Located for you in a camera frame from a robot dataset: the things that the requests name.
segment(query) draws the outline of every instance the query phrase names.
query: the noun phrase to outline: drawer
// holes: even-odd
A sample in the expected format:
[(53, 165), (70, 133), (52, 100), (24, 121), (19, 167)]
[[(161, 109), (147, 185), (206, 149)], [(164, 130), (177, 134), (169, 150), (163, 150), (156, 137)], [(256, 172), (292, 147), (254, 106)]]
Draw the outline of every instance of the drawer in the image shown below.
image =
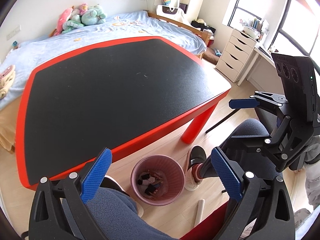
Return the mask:
[(242, 63), (245, 63), (248, 54), (237, 47), (236, 45), (232, 44), (231, 42), (228, 43), (226, 49), (227, 52), (229, 52), (232, 56), (234, 56), (236, 59), (240, 60)]
[(232, 44), (236, 45), (238, 48), (242, 49), (247, 54), (250, 54), (252, 48), (245, 44), (243, 41), (239, 40), (235, 36), (231, 36), (230, 41)]
[(253, 48), (254, 45), (256, 44), (256, 41), (253, 39), (249, 38), (246, 34), (234, 29), (232, 32), (232, 36), (236, 37), (237, 39), (243, 41), (245, 44), (247, 44), (249, 47)]
[(235, 81), (238, 72), (231, 66), (228, 66), (222, 59), (219, 60), (216, 68), (225, 74), (232, 82)]
[(234, 68), (238, 72), (240, 72), (240, 70), (243, 66), (243, 63), (240, 60), (238, 60), (236, 57), (232, 56), (227, 51), (223, 52), (221, 59), (225, 63), (228, 63), (232, 68)]

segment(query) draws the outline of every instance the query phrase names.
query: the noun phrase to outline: power socket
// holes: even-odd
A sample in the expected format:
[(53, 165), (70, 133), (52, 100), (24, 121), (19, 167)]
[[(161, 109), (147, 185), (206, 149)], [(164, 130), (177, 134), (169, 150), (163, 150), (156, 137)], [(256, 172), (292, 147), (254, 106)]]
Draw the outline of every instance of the power socket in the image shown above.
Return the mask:
[(19, 24), (12, 32), (7, 35), (7, 41), (10, 40), (14, 35), (21, 31), (21, 25)]

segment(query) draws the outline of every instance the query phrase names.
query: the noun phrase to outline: white pole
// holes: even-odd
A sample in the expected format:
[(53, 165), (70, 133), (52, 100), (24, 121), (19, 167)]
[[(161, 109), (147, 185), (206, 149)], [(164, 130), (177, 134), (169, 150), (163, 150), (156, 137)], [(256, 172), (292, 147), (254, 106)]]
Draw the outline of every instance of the white pole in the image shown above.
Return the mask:
[(195, 221), (195, 226), (196, 227), (198, 224), (201, 223), (202, 221), (202, 215), (203, 215), (203, 209), (204, 209), (204, 199), (200, 199), (198, 202), (198, 211), (197, 211), (197, 216), (196, 216), (196, 221)]

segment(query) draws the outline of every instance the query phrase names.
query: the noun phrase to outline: silver screw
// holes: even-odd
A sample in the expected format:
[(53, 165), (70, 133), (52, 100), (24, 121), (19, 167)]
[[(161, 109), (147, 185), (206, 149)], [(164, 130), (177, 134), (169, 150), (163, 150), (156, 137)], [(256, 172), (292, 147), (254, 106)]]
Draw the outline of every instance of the silver screw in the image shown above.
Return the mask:
[(249, 178), (249, 179), (252, 179), (254, 177), (254, 174), (251, 172), (251, 171), (247, 171), (245, 173), (246, 177)]
[(45, 183), (45, 182), (47, 182), (47, 180), (48, 180), (47, 177), (43, 177), (43, 178), (41, 178), (40, 182), (41, 182), (41, 183)]
[(78, 177), (78, 173), (76, 173), (76, 172), (72, 172), (69, 174), (70, 179), (75, 179), (76, 177)]
[(282, 178), (281, 176), (277, 176), (276, 179), (277, 179), (277, 181), (279, 181), (279, 182), (283, 182), (283, 178)]

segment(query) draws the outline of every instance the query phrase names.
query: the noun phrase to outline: red sock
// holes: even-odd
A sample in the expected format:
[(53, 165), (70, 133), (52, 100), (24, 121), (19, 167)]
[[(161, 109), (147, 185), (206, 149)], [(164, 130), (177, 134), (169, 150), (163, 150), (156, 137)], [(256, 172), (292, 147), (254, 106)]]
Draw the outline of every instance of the red sock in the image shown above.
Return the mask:
[(191, 170), (192, 176), (193, 176), (195, 182), (199, 182), (199, 181), (201, 181), (201, 180), (203, 179), (203, 178), (200, 176), (200, 168), (201, 168), (201, 165), (202, 165), (202, 163), (195, 164), (195, 165), (193, 165), (192, 168), (191, 168), (191, 169), (192, 169), (192, 170)]

